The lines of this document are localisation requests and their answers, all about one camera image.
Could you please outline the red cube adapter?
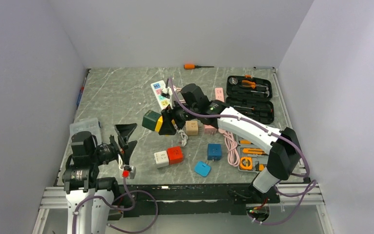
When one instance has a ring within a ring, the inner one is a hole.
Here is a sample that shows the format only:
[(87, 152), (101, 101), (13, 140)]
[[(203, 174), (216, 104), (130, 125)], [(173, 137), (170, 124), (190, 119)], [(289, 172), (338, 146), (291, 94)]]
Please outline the red cube adapter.
[(167, 155), (169, 165), (181, 163), (184, 160), (184, 155), (180, 146), (167, 148)]

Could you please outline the yellow cube adapter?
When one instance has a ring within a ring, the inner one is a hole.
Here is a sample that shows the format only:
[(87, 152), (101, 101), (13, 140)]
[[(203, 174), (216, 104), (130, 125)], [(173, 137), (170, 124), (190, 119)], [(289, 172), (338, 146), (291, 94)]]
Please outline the yellow cube adapter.
[(156, 121), (156, 126), (155, 126), (154, 131), (155, 131), (155, 132), (159, 132), (160, 129), (161, 129), (161, 127), (162, 127), (162, 124), (163, 124), (163, 117), (160, 116), (160, 117), (157, 119), (157, 121)]

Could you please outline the white power strip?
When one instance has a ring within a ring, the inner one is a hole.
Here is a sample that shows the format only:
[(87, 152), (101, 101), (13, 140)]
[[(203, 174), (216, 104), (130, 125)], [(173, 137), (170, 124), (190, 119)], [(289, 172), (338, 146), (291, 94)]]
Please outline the white power strip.
[(174, 106), (173, 91), (169, 85), (168, 86), (166, 85), (165, 81), (160, 80), (160, 81), (151, 83), (150, 86), (154, 92), (155, 98), (158, 101), (161, 110), (167, 108), (168, 106), (173, 108)]

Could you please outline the beige cube adapter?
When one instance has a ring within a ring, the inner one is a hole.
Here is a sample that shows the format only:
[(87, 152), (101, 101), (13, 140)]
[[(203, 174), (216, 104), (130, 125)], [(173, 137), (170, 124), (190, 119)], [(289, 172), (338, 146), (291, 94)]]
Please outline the beige cube adapter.
[(197, 136), (201, 128), (197, 120), (188, 120), (185, 124), (185, 133), (187, 136)]

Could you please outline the grey tool tray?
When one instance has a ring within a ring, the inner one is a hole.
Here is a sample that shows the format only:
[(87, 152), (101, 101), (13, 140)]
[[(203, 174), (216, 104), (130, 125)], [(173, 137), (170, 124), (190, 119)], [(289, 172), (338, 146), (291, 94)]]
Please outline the grey tool tray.
[(260, 147), (240, 136), (236, 136), (239, 153), (238, 170), (241, 172), (260, 173), (268, 163), (268, 154)]

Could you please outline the dark blue cube adapter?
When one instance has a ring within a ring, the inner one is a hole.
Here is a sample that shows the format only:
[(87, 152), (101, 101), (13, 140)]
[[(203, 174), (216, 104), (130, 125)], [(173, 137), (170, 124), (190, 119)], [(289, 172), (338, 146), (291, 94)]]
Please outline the dark blue cube adapter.
[(222, 157), (222, 146), (218, 143), (209, 143), (207, 145), (207, 160), (219, 161)]

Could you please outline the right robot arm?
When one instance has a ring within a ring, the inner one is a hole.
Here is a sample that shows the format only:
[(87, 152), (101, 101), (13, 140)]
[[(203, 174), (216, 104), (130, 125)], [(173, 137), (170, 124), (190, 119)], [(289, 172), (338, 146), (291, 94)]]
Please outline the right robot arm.
[(209, 100), (194, 83), (181, 89), (183, 101), (179, 100), (171, 79), (160, 84), (159, 89), (159, 95), (169, 100), (156, 121), (155, 131), (160, 135), (174, 135), (186, 121), (197, 119), (204, 125), (243, 137), (267, 153), (267, 165), (250, 184), (249, 197), (254, 202), (263, 201), (274, 185), (294, 176), (298, 162), (305, 160), (296, 132), (289, 127), (280, 130), (264, 125), (223, 101)]

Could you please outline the clear plastic screw box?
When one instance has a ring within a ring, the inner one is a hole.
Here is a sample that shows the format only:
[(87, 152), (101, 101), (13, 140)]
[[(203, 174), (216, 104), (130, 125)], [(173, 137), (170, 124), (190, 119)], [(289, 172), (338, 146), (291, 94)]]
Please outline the clear plastic screw box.
[(101, 134), (101, 123), (98, 120), (98, 118), (87, 118), (75, 123), (70, 124), (70, 139), (72, 136), (76, 133), (82, 132), (82, 131), (88, 131), (91, 132), (92, 135), (94, 135), (97, 139), (98, 144), (102, 143), (102, 134)]

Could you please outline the pink cube adapter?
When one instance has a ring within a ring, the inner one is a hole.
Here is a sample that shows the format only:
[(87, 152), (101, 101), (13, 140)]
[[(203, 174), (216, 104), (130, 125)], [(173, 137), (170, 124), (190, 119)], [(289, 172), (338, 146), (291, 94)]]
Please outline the pink cube adapter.
[(213, 135), (217, 132), (218, 130), (215, 127), (212, 127), (210, 125), (204, 125), (204, 134)]

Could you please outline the white cube adapter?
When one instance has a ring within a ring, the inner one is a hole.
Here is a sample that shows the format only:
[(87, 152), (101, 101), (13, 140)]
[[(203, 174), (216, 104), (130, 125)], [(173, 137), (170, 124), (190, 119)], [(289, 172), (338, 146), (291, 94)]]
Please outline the white cube adapter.
[(156, 168), (162, 168), (169, 165), (169, 157), (167, 151), (159, 151), (154, 153)]

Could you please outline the black tool case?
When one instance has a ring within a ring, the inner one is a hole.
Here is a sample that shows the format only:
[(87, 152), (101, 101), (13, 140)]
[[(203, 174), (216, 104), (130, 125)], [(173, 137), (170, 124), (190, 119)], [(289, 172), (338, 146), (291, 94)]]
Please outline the black tool case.
[[(255, 82), (255, 89), (241, 87), (242, 80)], [(239, 113), (262, 124), (271, 124), (274, 121), (274, 105), (270, 101), (273, 97), (273, 88), (270, 81), (262, 78), (244, 76), (229, 76), (226, 82), (227, 98), (225, 102)]]

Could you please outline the light blue cube adapter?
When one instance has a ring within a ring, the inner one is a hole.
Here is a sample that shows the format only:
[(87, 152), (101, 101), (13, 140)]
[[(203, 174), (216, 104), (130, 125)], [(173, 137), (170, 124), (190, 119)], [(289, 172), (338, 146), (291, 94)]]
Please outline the light blue cube adapter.
[(211, 167), (203, 161), (198, 161), (194, 167), (194, 172), (202, 177), (207, 177), (211, 171)]

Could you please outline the green cube adapter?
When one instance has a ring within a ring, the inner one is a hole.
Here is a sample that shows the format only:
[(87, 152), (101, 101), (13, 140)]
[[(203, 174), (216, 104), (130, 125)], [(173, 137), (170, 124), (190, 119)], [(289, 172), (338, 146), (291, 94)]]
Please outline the green cube adapter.
[(156, 125), (160, 117), (160, 113), (157, 113), (153, 110), (148, 110), (143, 116), (142, 126), (151, 131), (155, 131)]

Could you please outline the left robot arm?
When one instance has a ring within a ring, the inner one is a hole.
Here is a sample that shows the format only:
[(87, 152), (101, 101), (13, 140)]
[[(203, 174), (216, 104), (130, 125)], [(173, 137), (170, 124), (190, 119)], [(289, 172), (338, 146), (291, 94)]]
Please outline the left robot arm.
[(110, 209), (121, 199), (121, 192), (115, 177), (99, 178), (99, 166), (117, 161), (124, 179), (135, 177), (130, 158), (137, 141), (129, 138), (136, 127), (136, 123), (115, 125), (117, 136), (110, 136), (108, 144), (98, 142), (90, 131), (72, 135), (72, 154), (62, 176), (69, 234), (105, 233)]

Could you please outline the pink power strip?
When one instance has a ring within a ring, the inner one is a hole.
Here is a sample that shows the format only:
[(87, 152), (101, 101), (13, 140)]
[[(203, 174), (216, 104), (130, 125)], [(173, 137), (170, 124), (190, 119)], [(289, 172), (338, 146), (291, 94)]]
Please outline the pink power strip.
[(215, 99), (221, 102), (225, 102), (223, 88), (218, 87), (218, 88), (215, 88), (214, 91), (215, 91)]

